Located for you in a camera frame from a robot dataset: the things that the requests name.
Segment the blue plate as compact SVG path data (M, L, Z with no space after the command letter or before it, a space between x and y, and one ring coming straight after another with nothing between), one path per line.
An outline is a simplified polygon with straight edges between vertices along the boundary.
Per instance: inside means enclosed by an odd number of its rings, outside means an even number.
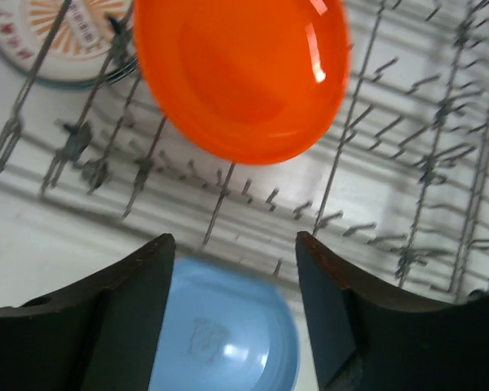
M150 390L289 391L300 366L280 290L191 257L174 263Z

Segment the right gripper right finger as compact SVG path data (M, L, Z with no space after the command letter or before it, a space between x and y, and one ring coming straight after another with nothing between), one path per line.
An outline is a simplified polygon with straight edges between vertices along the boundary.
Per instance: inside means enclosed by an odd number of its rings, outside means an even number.
M489 294L450 304L398 288L301 231L296 238L322 390L489 390Z

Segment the small orange plate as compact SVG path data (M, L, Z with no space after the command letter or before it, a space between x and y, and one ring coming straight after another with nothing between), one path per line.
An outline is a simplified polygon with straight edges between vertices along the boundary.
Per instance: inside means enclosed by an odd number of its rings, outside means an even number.
M137 1L134 35L163 113L192 143L239 164L302 154L346 95L342 1Z

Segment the white plate teal quatrefoil design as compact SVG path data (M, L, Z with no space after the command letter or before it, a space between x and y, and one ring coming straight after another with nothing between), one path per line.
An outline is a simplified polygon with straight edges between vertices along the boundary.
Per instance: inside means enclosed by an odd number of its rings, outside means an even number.
M21 75L23 78L26 78L29 75L30 69L27 70L22 69L19 65L17 65L14 61L8 59L1 51L0 51L0 61L5 64L12 72ZM126 77L131 76L138 69L138 60L135 56L131 58L129 62L126 63L124 67L116 68L112 71L108 71L104 74L103 83L113 84L123 80ZM41 73L37 75L35 78L35 83L44 87L48 87L51 89L61 89L61 90L89 90L92 88L96 81L97 75L92 78L86 78L84 80L78 81L65 81L65 80L56 80L53 78L42 77Z

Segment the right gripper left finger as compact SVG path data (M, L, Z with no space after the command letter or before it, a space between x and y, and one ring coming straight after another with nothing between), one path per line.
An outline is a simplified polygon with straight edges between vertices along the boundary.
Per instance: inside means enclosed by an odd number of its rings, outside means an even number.
M0 308L0 390L146 390L175 258L170 234L84 279Z

